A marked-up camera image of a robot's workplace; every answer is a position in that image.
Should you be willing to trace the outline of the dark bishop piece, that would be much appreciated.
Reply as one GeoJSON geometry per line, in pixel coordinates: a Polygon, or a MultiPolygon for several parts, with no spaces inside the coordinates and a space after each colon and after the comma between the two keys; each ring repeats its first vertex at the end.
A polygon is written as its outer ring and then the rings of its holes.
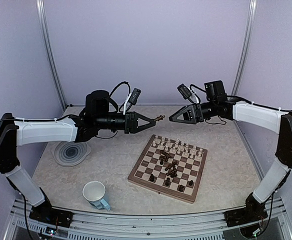
{"type": "Polygon", "coordinates": [[[158,121],[163,120],[164,118],[165,118],[164,115],[159,115],[159,116],[157,116],[156,118],[154,118],[154,121],[155,121],[155,122],[158,122],[158,121]]]}

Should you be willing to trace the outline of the dark rook piece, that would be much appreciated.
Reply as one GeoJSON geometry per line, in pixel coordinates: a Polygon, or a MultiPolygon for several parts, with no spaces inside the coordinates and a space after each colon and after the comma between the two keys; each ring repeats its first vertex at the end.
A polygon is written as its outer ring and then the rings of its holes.
{"type": "Polygon", "coordinates": [[[184,188],[185,188],[185,187],[184,187],[183,185],[179,185],[179,186],[178,186],[178,191],[179,191],[179,192],[183,192],[183,191],[184,191],[184,188]]]}

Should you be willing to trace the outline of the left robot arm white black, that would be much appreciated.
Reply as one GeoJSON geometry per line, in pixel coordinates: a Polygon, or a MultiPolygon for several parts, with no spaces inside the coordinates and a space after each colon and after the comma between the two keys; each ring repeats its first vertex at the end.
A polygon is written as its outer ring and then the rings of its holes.
{"type": "Polygon", "coordinates": [[[25,196],[36,214],[49,223],[56,217],[50,201],[20,165],[17,147],[47,142],[87,142],[100,130],[136,134],[155,126],[156,121],[134,111],[119,112],[117,103],[106,90],[95,90],[85,99],[79,115],[55,119],[15,118],[5,113],[0,119],[0,173],[25,196]]]}

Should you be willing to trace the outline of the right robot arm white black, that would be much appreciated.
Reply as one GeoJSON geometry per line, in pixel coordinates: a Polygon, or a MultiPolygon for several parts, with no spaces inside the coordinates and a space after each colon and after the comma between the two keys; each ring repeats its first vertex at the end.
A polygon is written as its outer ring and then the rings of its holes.
{"type": "Polygon", "coordinates": [[[195,85],[180,84],[178,92],[190,102],[169,116],[169,121],[197,124],[213,117],[253,125],[277,137],[274,160],[260,184],[249,194],[245,205],[224,213],[227,225],[236,226],[267,218],[266,202],[286,182],[292,171],[292,109],[261,105],[226,93],[221,80],[207,82],[201,89],[206,101],[193,91],[195,85]]]}

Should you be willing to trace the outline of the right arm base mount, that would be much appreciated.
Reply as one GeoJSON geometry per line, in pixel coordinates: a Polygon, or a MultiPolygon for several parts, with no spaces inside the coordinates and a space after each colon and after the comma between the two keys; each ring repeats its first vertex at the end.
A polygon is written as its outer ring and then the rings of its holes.
{"type": "Polygon", "coordinates": [[[243,208],[228,210],[224,212],[227,227],[244,225],[247,223],[259,221],[262,218],[267,218],[268,213],[264,206],[252,207],[246,206],[243,208]]]}

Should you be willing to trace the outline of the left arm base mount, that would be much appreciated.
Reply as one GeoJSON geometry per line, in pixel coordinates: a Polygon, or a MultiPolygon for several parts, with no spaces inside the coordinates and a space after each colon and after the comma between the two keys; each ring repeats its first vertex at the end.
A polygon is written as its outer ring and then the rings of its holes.
{"type": "Polygon", "coordinates": [[[29,218],[57,227],[69,228],[73,213],[67,210],[56,209],[47,206],[32,207],[29,218]]]}

